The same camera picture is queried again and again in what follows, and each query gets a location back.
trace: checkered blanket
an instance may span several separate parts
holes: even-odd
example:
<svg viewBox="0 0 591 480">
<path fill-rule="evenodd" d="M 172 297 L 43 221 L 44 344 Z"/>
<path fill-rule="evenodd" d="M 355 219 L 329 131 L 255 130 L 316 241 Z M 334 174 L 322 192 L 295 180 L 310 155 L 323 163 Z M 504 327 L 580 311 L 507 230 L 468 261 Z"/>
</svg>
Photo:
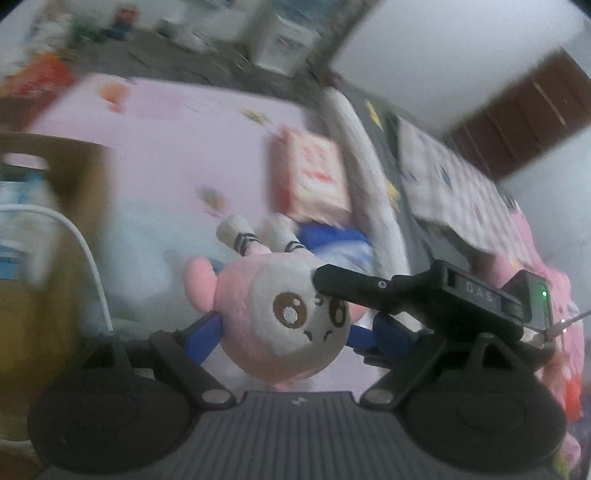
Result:
<svg viewBox="0 0 591 480">
<path fill-rule="evenodd" d="M 400 119 L 402 178 L 413 215 L 454 230 L 472 247 L 529 264 L 495 185 L 445 145 Z"/>
</svg>

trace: black round disc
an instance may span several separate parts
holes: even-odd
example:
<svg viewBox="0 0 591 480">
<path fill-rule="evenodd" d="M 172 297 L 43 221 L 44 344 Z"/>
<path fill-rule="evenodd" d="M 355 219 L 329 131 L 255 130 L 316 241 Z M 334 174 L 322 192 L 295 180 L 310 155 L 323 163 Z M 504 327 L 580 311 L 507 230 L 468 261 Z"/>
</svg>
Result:
<svg viewBox="0 0 591 480">
<path fill-rule="evenodd" d="M 410 396 L 409 434 L 445 463 L 478 472 L 523 471 L 546 460 L 566 434 L 564 412 L 534 380 L 482 369 Z"/>
<path fill-rule="evenodd" d="M 106 474 L 153 463 L 189 423 L 187 399 L 168 385 L 91 369 L 44 393 L 31 408 L 28 430 L 43 464 Z"/>
</svg>

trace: ribbed gray panel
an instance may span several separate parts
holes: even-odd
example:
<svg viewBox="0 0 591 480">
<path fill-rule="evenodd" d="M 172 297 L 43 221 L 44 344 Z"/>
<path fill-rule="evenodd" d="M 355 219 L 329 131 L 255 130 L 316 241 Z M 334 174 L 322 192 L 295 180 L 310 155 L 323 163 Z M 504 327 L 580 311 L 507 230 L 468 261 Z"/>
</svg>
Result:
<svg viewBox="0 0 591 480">
<path fill-rule="evenodd" d="M 203 415 L 190 438 L 150 468 L 104 476 L 50 468 L 40 480 L 476 480 L 422 452 L 388 413 L 349 393 L 250 392 Z M 557 480 L 545 467 L 504 480 Z"/>
</svg>

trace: stuffed animal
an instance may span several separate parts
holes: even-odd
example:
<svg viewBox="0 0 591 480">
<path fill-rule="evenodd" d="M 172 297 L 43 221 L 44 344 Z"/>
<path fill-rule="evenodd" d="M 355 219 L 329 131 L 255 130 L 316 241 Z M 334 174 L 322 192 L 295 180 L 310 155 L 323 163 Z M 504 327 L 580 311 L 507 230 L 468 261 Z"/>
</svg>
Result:
<svg viewBox="0 0 591 480">
<path fill-rule="evenodd" d="M 228 357 L 279 389 L 327 367 L 346 344 L 351 314 L 347 302 L 314 288 L 312 276 L 324 262 L 279 217 L 267 225 L 267 245 L 237 215 L 220 224 L 217 238 L 243 257 L 217 276 L 207 259 L 193 258 L 184 285 L 197 310 L 221 314 Z M 357 321 L 365 308 L 351 311 Z"/>
</svg>

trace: brown embroidered eye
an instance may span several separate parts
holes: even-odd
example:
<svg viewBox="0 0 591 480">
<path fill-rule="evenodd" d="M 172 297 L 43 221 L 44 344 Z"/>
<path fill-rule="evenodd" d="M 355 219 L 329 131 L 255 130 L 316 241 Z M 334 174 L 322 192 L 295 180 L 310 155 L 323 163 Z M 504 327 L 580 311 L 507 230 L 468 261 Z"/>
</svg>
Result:
<svg viewBox="0 0 591 480">
<path fill-rule="evenodd" d="M 329 303 L 329 316 L 331 323 L 341 328 L 347 319 L 347 305 L 343 300 L 331 299 Z"/>
<path fill-rule="evenodd" d="M 308 309 L 298 294 L 286 291 L 275 297 L 273 313 L 287 328 L 300 328 L 306 322 Z"/>
</svg>

